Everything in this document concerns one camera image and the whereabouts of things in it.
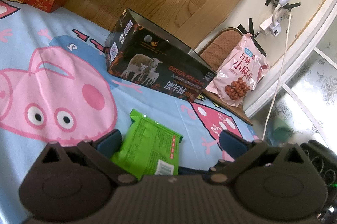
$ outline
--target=white cable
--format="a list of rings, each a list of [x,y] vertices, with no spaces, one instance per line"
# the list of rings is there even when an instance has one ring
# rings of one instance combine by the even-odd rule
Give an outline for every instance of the white cable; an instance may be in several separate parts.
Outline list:
[[[274,106],[274,102],[275,102],[275,98],[276,98],[276,94],[277,94],[277,91],[278,91],[278,88],[280,86],[280,81],[281,81],[281,76],[282,76],[282,72],[283,72],[283,67],[284,67],[284,63],[285,63],[285,55],[287,53],[287,48],[288,48],[288,37],[289,37],[289,29],[290,29],[290,21],[292,19],[292,14],[289,14],[289,22],[288,22],[288,30],[287,30],[287,38],[285,39],[285,48],[284,48],[284,55],[283,55],[283,60],[282,60],[282,65],[281,65],[281,70],[280,70],[280,75],[278,77],[278,80],[277,80],[277,85],[276,85],[276,90],[275,90],[275,93],[274,93],[274,97],[273,97],[273,100],[272,100],[272,104],[270,105],[270,108],[269,108],[269,113],[267,115],[267,120],[266,120],[266,123],[265,123],[265,128],[263,130],[263,136],[262,136],[262,140],[265,139],[265,135],[266,135],[266,128],[267,128],[267,123],[268,123],[268,120],[269,120],[269,117],[270,117],[270,113],[272,111],[272,108]]]
[[[276,26],[276,21],[275,21],[275,18],[276,18],[276,13],[277,11],[281,8],[281,4],[279,4],[278,6],[276,6],[274,12],[273,12],[273,26]]]

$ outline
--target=brown perforated cushion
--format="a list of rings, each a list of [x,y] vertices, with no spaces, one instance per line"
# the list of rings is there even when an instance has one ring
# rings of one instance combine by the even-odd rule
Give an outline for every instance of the brown perforated cushion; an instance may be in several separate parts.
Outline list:
[[[224,29],[208,43],[200,56],[216,71],[241,38],[242,34],[237,29]]]

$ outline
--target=black box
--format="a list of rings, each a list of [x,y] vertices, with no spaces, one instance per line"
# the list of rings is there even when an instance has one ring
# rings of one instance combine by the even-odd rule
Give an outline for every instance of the black box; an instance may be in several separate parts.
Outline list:
[[[216,76],[182,41],[131,9],[105,41],[110,74],[188,101]]]

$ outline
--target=brown snack image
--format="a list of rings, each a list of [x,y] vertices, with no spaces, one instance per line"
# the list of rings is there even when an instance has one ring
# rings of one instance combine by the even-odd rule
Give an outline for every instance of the brown snack image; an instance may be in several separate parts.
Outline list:
[[[247,85],[242,76],[225,87],[226,94],[234,101],[244,97],[249,90],[250,86]]]

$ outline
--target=blue brand logo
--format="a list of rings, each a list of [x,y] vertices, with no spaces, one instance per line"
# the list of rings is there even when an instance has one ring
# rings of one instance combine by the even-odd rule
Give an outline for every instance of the blue brand logo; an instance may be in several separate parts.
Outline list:
[[[247,55],[249,55],[250,57],[253,56],[253,53],[252,53],[248,48],[245,48],[245,53],[246,53]]]

